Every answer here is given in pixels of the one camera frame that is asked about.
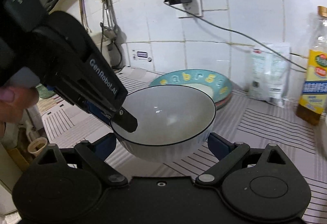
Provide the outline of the person's left hand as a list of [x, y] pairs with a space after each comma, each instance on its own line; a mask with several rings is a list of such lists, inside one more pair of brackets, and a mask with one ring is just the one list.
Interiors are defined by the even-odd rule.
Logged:
[[23, 111], [37, 104], [39, 93], [36, 88], [1, 87], [1, 137], [4, 136], [7, 123], [18, 123]]

